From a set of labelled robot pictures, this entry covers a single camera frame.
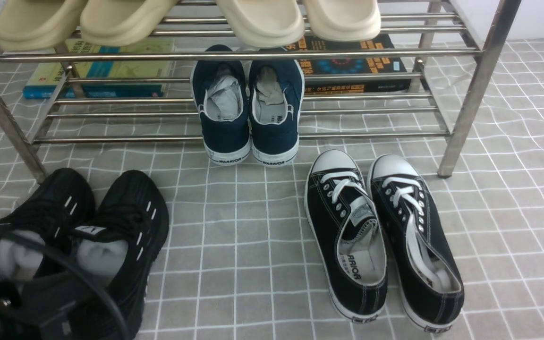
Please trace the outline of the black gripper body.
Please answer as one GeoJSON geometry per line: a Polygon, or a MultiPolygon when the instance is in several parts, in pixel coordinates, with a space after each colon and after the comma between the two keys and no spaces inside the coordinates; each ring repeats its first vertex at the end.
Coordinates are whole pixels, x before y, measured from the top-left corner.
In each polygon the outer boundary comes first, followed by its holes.
{"type": "Polygon", "coordinates": [[[70,314],[95,297],[68,273],[36,280],[0,280],[0,340],[77,340],[70,314]]]}

